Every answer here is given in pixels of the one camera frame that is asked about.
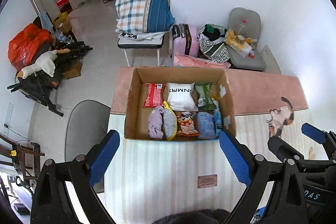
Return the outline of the blue tissue pack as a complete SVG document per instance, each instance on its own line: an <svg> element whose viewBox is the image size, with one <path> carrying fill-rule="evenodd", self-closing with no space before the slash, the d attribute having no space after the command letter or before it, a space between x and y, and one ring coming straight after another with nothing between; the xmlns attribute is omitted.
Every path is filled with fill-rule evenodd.
<svg viewBox="0 0 336 224"><path fill-rule="evenodd" d="M207 140L216 138L215 125L212 114L205 111L197 112L194 126L199 133L198 139Z"/></svg>

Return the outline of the green snack bag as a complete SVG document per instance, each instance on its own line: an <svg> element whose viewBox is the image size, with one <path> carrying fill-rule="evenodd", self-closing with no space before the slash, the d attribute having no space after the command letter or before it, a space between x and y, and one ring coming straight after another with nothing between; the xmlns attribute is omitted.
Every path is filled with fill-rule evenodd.
<svg viewBox="0 0 336 224"><path fill-rule="evenodd" d="M210 97L210 88L213 83L197 83L194 89L197 93L197 107L198 111L213 111L216 105Z"/></svg>

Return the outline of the orange cartoon snack bag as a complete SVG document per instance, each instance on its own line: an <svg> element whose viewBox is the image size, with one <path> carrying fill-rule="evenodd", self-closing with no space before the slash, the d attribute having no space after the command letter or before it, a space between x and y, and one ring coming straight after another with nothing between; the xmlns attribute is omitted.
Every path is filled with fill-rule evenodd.
<svg viewBox="0 0 336 224"><path fill-rule="evenodd" d="M194 111L177 112L178 131L177 136L198 137L200 133L195 129Z"/></svg>

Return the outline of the white pillow pack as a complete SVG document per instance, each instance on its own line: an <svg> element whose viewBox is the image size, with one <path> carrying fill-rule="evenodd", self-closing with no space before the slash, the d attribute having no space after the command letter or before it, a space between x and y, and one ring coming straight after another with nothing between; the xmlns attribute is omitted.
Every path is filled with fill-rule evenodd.
<svg viewBox="0 0 336 224"><path fill-rule="evenodd" d="M198 111L192 97L194 83L192 84L167 84L167 103L173 111Z"/></svg>

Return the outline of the yellow grey sponge cloth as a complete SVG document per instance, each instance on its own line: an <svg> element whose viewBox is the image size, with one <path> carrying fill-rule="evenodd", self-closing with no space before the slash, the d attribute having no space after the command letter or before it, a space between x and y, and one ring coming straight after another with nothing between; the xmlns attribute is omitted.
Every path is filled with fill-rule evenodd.
<svg viewBox="0 0 336 224"><path fill-rule="evenodd" d="M166 101L163 102L163 108L163 131L167 141L172 141L177 134L177 117Z"/></svg>

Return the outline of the red snack bag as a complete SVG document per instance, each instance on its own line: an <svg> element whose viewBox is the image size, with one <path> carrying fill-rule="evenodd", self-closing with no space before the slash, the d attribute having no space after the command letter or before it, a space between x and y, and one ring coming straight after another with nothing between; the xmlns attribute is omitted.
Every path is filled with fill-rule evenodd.
<svg viewBox="0 0 336 224"><path fill-rule="evenodd" d="M146 100L143 103L144 108L155 108L157 106L163 106L163 92L165 90L165 84L159 83L147 83L147 95Z"/></svg>

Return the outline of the light blue tube pack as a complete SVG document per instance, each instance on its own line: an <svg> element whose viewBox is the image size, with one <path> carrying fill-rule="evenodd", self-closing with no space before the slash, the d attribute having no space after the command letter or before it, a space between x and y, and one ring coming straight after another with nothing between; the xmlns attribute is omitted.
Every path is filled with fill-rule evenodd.
<svg viewBox="0 0 336 224"><path fill-rule="evenodd" d="M214 110L213 121L215 126L215 136L216 138L219 138L221 132L223 131L222 115L219 109Z"/></svg>

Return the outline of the dark wooden chair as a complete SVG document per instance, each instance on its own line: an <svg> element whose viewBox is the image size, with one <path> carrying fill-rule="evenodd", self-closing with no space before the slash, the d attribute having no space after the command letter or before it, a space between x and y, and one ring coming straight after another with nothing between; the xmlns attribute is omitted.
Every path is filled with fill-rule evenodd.
<svg viewBox="0 0 336 224"><path fill-rule="evenodd" d="M18 174L15 176L16 185L32 193L31 183L37 182L41 174L41 157L45 156L41 152L40 144L31 142L31 147L27 147L6 138L2 134L1 141L10 145L10 148L8 148L1 144L1 156L10 159L10 161L1 160L1 165L12 166Z"/></svg>

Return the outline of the grey round chair back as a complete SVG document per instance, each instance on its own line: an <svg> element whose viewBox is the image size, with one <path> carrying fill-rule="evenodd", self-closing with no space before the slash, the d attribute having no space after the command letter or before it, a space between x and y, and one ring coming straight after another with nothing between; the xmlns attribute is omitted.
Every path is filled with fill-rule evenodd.
<svg viewBox="0 0 336 224"><path fill-rule="evenodd" d="M105 104L84 100L72 110L65 140L65 160L72 161L78 155L86 155L107 134L110 108Z"/></svg>

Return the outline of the brown mat label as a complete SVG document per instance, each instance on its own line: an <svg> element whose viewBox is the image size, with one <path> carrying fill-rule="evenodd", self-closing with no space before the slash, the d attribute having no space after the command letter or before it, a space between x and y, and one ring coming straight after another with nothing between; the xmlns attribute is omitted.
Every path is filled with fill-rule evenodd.
<svg viewBox="0 0 336 224"><path fill-rule="evenodd" d="M197 179L197 188L204 189L204 188L212 188L218 185L218 175L211 174L205 176L198 176Z"/></svg>

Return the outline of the black folding stand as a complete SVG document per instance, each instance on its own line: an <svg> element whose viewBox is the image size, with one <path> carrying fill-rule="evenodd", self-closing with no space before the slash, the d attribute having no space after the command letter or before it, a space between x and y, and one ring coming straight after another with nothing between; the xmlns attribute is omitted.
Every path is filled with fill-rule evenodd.
<svg viewBox="0 0 336 224"><path fill-rule="evenodd" d="M26 79L16 78L15 75L15 83L8 86L7 89L12 93L19 91L26 98L47 107L52 113L63 117L64 114L57 109L57 106L50 99L51 92L57 90L61 80L64 79L62 76L64 67L67 64L70 64L73 60L83 61L84 56L89 51L93 50L92 47L86 45L83 41L73 42L54 50L63 50L65 48L70 49L70 52L58 55L58 58L54 61L56 68L53 77L50 77L48 74L44 73L44 71L32 74ZM53 51L53 49L48 44L45 44L34 56L33 63L41 54L47 51Z"/></svg>

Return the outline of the clear plastic bottle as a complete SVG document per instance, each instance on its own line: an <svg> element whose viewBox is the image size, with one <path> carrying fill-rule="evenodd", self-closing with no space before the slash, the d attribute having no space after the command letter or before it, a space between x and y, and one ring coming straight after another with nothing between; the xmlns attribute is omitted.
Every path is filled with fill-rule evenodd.
<svg viewBox="0 0 336 224"><path fill-rule="evenodd" d="M247 22L246 20L242 20L242 21L241 21L240 28L239 28L239 30L238 30L238 32L237 32L237 34L236 34L236 40L237 40L238 42L240 42L240 43L244 43L244 41L245 41L245 38L244 38L244 36L241 34L241 32L242 32L242 30L243 30L243 28L244 28L246 22Z"/></svg>

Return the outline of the yellow plastic bag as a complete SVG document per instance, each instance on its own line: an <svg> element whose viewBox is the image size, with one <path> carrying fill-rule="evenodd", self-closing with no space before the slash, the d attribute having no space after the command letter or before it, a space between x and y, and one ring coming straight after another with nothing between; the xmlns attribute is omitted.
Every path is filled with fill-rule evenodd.
<svg viewBox="0 0 336 224"><path fill-rule="evenodd" d="M235 35L235 33L229 29L226 33L226 44L229 46L244 46L245 38L242 35Z"/></svg>

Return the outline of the small cardboard box floor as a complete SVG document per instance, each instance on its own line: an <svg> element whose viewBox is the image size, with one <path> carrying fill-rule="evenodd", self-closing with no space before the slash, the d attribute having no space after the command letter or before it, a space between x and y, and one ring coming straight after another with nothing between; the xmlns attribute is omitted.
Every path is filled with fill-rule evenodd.
<svg viewBox="0 0 336 224"><path fill-rule="evenodd" d="M73 60L70 64L64 67L62 76L65 79L73 79L81 76L83 62L81 60Z"/></svg>

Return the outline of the open cardboard box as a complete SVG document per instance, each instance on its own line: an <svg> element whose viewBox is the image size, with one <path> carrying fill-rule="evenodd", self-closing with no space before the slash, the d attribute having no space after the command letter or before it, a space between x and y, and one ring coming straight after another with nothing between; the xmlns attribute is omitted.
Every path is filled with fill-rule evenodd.
<svg viewBox="0 0 336 224"><path fill-rule="evenodd" d="M148 84L158 84L162 100L175 112L200 111L197 84L211 84L208 95L218 101L223 128L236 135L234 102L228 86L228 70L195 67L138 67L130 81L125 112L124 137L150 140L147 119L151 107L144 107Z"/></svg>

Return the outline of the white goose plush toy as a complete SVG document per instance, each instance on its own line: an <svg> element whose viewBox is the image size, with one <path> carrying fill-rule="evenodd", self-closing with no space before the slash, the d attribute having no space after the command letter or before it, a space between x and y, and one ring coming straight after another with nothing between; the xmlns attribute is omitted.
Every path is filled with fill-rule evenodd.
<svg viewBox="0 0 336 224"><path fill-rule="evenodd" d="M44 71L44 73L48 74L50 77L53 77L56 68L54 61L58 58L58 55L69 52L70 49L68 48L63 50L47 51L41 54L33 64L22 68L16 75L16 78L26 79L30 75L39 71Z"/></svg>

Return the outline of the grey padded chair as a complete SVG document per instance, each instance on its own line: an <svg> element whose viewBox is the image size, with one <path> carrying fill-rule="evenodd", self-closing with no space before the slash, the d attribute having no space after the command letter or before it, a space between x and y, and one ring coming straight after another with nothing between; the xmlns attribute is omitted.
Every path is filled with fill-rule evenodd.
<svg viewBox="0 0 336 224"><path fill-rule="evenodd" d="M255 11L241 7L234 8L230 13L228 30L231 29L236 35L242 20L247 21L241 31L241 34L245 38L245 44L244 46L238 47L227 45L230 53L230 63L235 69L261 72L265 69L266 64L260 52L257 50L257 44L261 34L260 15Z"/></svg>

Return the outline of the black white patterned bag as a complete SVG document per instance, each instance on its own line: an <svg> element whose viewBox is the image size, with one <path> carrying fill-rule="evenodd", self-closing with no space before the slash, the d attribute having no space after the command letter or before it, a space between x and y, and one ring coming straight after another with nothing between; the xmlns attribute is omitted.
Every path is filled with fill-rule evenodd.
<svg viewBox="0 0 336 224"><path fill-rule="evenodd" d="M220 64L230 59L226 46L227 29L215 24L206 24L197 32L197 41L202 56Z"/></svg>

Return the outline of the pink suitcase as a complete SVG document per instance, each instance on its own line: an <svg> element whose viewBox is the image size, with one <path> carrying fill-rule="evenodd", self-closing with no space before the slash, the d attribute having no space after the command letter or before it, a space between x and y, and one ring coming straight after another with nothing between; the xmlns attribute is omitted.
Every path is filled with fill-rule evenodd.
<svg viewBox="0 0 336 224"><path fill-rule="evenodd" d="M197 29L189 24L175 24L172 28L173 54L197 57L199 43Z"/></svg>

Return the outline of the red plastic bag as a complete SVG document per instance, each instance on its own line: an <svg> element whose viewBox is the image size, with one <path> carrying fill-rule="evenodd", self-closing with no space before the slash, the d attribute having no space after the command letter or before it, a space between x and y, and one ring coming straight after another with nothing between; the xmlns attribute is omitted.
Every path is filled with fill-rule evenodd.
<svg viewBox="0 0 336 224"><path fill-rule="evenodd" d="M52 42L53 38L48 30L30 23L9 42L7 57L18 72L31 65L34 55L43 44Z"/></svg>

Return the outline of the white bench stool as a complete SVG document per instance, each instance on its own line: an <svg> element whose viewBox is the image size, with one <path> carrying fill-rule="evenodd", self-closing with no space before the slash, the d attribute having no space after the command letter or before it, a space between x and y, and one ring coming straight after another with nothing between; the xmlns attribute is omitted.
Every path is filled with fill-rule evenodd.
<svg viewBox="0 0 336 224"><path fill-rule="evenodd" d="M125 32L118 36L117 45L124 52L128 67L130 67L128 49L155 49L157 51L157 65L161 65L161 48L163 46L165 33L160 34L127 34Z"/></svg>

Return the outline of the yellow cardboard box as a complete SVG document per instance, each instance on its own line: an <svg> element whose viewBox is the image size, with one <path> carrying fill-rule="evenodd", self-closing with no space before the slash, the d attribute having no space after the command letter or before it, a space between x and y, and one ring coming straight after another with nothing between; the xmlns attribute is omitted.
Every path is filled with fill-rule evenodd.
<svg viewBox="0 0 336 224"><path fill-rule="evenodd" d="M68 16L68 13L62 12L59 14L58 17L56 17L53 21L54 27L59 31L64 34L70 32L72 30L72 25L70 23L70 18Z"/></svg>

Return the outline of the plaid folded quilt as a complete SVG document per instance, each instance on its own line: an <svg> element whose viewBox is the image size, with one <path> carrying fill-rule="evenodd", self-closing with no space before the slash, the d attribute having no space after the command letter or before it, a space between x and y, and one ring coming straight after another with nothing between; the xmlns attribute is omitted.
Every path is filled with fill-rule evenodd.
<svg viewBox="0 0 336 224"><path fill-rule="evenodd" d="M129 34L167 32L175 22L168 0L116 0L117 29Z"/></svg>

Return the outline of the white board against wall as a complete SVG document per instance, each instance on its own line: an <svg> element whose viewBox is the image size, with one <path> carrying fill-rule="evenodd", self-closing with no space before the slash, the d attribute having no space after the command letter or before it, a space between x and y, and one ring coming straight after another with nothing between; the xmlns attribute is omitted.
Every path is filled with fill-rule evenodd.
<svg viewBox="0 0 336 224"><path fill-rule="evenodd" d="M276 75L281 74L280 67L276 59L274 58L268 45L265 45L264 48L262 49L261 56L263 57L265 64L266 64L266 67L264 69L265 73L271 73L271 74L276 74Z"/></svg>

